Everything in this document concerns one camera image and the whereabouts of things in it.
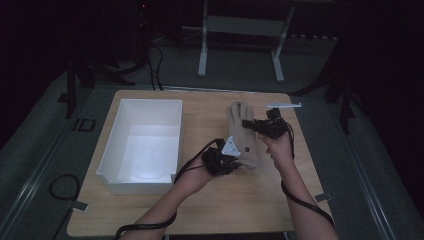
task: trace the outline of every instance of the dark background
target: dark background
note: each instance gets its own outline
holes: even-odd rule
[[[223,13],[229,1],[211,10]],[[252,2],[241,15],[280,18],[287,2]],[[0,111],[2,147],[47,86],[66,70],[79,46],[113,64],[140,21],[138,2],[7,0],[0,3]],[[181,26],[201,26],[201,1],[155,1],[154,25],[180,39]],[[338,37],[342,55],[328,68],[353,75],[359,96],[411,198],[424,216],[424,7],[414,0],[295,2],[290,33]],[[348,62],[348,69],[338,66]]]

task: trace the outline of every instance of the gray floor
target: gray floor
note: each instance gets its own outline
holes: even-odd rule
[[[219,42],[212,42],[207,75],[198,78],[200,45],[197,38],[189,38],[180,46],[165,43],[163,39],[157,41],[163,52],[160,79],[165,90],[281,93],[314,82],[334,46],[334,42],[323,39],[288,39],[281,57],[286,82],[276,83],[268,50],[238,47],[231,50],[223,48]],[[153,49],[151,58],[153,65],[158,64],[159,52]],[[116,90],[151,88],[148,70],[128,77],[129,81],[137,83],[134,87],[105,81],[102,76],[98,79],[94,89],[78,88],[78,109],[71,119],[65,120],[66,106],[56,100],[66,91],[66,78],[65,75],[58,78],[0,152],[1,233],[8,233],[4,239],[52,239],[66,214],[67,202],[51,197],[49,184],[64,173],[74,174],[81,181],[84,179]],[[292,101],[303,104],[296,109],[296,114],[323,188],[334,196],[329,204],[340,238],[424,239],[422,218],[412,205],[372,124],[352,104],[356,118],[349,120],[351,134],[344,134],[338,124],[340,105],[325,103],[325,90],[326,86],[305,96],[293,97]],[[94,131],[72,131],[77,118],[96,120]],[[26,184],[28,179],[39,184]],[[72,183],[62,184],[60,192],[72,193]],[[18,198],[21,191],[30,197]],[[270,233],[175,236],[171,239],[281,237],[281,233]],[[58,239],[73,239],[66,234],[66,223]]]

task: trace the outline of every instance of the black device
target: black device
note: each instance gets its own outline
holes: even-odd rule
[[[281,116],[280,109],[273,108],[268,110],[266,111],[266,115],[268,117],[266,120],[242,120],[242,126],[244,128],[252,129],[253,131],[272,139],[279,138],[289,130],[287,122],[284,121],[283,117]]]
[[[217,148],[209,147],[202,153],[203,164],[212,176],[228,175],[241,166],[240,163],[235,162],[236,157],[222,154],[225,146],[224,139],[215,139],[215,143]]]

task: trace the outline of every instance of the wooden board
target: wooden board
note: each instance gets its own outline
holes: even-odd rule
[[[113,195],[96,175],[121,98],[182,99],[183,147],[181,164],[191,159],[208,142],[228,137],[225,109],[234,101],[252,105],[256,119],[266,119],[267,104],[290,103],[285,94],[246,92],[141,91],[121,90],[114,97],[78,200],[89,204],[86,212],[74,211],[68,234],[114,235],[122,225],[131,224],[145,213],[160,195]],[[295,134],[296,165],[313,196],[323,192],[302,130],[292,108],[281,109]],[[211,181],[189,197],[179,208],[176,221],[166,234],[215,234],[291,231],[293,225],[277,170],[266,146],[257,140],[258,166],[251,171],[239,168],[228,176]],[[320,207],[330,213],[328,204]]]

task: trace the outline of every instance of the forearm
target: forearm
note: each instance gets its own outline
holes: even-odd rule
[[[158,202],[153,205],[135,224],[155,224],[162,223],[170,219],[181,203],[188,197],[179,186],[175,185],[169,192],[162,196]],[[136,230],[129,231],[122,235],[120,240],[135,239],[162,239],[166,228],[155,230]]]
[[[286,163],[283,168],[280,168],[280,173],[284,185],[293,196],[318,206],[293,162]],[[333,226],[325,217],[290,198],[287,198],[287,203],[299,239],[338,239]]]

